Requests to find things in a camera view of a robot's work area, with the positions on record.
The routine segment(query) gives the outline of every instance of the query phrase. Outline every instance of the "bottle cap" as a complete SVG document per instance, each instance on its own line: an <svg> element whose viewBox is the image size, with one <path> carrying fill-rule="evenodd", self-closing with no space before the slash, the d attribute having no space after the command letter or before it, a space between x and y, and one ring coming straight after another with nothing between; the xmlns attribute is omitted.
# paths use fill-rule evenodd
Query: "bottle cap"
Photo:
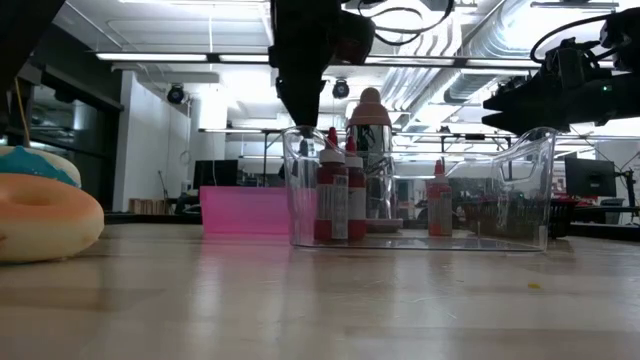
<svg viewBox="0 0 640 360"><path fill-rule="evenodd" d="M436 161L436 169L434 170L433 175L444 175L444 166L442 166L442 161Z"/></svg>
<svg viewBox="0 0 640 360"><path fill-rule="evenodd" d="M347 158L345 159L346 167L362 168L362 158L356 155L356 140L353 138L353 135L349 135L347 138L345 149L347 150Z"/></svg>
<svg viewBox="0 0 640 360"><path fill-rule="evenodd" d="M374 88L367 88L362 92L360 104L353 110L349 119L348 126L363 125L391 127L389 112L380 101L380 92Z"/></svg>
<svg viewBox="0 0 640 360"><path fill-rule="evenodd" d="M338 151L338 133L336 128L329 129L329 135L325 141L324 150L320 151L320 163L344 164L344 154Z"/></svg>

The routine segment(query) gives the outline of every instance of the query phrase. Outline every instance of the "computer monitor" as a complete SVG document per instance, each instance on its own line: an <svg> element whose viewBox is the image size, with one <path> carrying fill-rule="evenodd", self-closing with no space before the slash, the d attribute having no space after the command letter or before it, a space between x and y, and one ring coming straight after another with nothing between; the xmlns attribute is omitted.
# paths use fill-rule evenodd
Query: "computer monitor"
<svg viewBox="0 0 640 360"><path fill-rule="evenodd" d="M216 185L238 186L238 160L216 160L213 166Z"/></svg>
<svg viewBox="0 0 640 360"><path fill-rule="evenodd" d="M611 161L565 158L567 195L611 196L616 192L616 170Z"/></svg>
<svg viewBox="0 0 640 360"><path fill-rule="evenodd" d="M198 160L193 174L193 188L200 186L237 186L238 160Z"/></svg>
<svg viewBox="0 0 640 360"><path fill-rule="evenodd" d="M193 188L200 189L200 186L215 186L213 177L213 160L198 160L193 172Z"/></svg>

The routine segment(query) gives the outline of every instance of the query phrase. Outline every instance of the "camera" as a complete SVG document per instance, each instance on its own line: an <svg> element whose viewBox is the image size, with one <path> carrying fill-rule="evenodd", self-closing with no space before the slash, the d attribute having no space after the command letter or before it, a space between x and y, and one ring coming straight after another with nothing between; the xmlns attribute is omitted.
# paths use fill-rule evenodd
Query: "camera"
<svg viewBox="0 0 640 360"><path fill-rule="evenodd" d="M347 96L349 96L349 85L347 85L347 80L336 80L336 84L333 86L333 97L335 99L344 99Z"/></svg>
<svg viewBox="0 0 640 360"><path fill-rule="evenodd" d="M167 101L171 104L181 105L187 101L187 94L184 92L184 85L173 84L167 93Z"/></svg>

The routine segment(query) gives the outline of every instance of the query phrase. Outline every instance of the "white label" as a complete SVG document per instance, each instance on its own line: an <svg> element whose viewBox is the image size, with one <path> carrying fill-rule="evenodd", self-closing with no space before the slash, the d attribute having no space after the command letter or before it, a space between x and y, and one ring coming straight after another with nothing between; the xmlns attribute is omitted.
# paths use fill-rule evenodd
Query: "white label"
<svg viewBox="0 0 640 360"><path fill-rule="evenodd" d="M331 233L334 239L349 238L349 177L333 175Z"/></svg>
<svg viewBox="0 0 640 360"><path fill-rule="evenodd" d="M333 202L333 186L318 184L316 187L316 219L331 220L331 207Z"/></svg>
<svg viewBox="0 0 640 360"><path fill-rule="evenodd" d="M349 189L349 220L366 220L367 189Z"/></svg>
<svg viewBox="0 0 640 360"><path fill-rule="evenodd" d="M427 218L429 228L437 224L440 232L432 235L451 235L453 228L453 210L451 208L451 192L442 191L440 196L428 199Z"/></svg>

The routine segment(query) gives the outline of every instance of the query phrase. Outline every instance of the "blue frosting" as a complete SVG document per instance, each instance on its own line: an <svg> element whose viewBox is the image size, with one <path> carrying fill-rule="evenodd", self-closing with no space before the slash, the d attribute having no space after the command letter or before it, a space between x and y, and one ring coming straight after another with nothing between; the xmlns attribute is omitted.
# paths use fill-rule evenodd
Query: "blue frosting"
<svg viewBox="0 0 640 360"><path fill-rule="evenodd" d="M22 146L17 146L10 153L0 156L0 173L42 176L80 187L66 172L51 165L42 156L27 152Z"/></svg>

